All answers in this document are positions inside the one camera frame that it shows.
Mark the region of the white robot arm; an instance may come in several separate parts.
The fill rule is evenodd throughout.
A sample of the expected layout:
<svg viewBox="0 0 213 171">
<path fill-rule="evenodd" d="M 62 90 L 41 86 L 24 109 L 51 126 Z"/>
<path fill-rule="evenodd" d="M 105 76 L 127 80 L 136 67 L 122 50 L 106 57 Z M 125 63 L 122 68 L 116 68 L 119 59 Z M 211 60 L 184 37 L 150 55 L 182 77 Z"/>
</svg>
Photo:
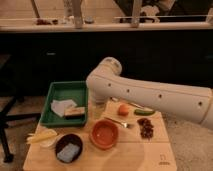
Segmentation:
<svg viewBox="0 0 213 171">
<path fill-rule="evenodd" d="M 131 101 L 173 114 L 213 130 L 213 89 L 121 77 L 121 63 L 104 58 L 86 78 L 91 100 L 105 103 L 110 97 Z"/>
</svg>

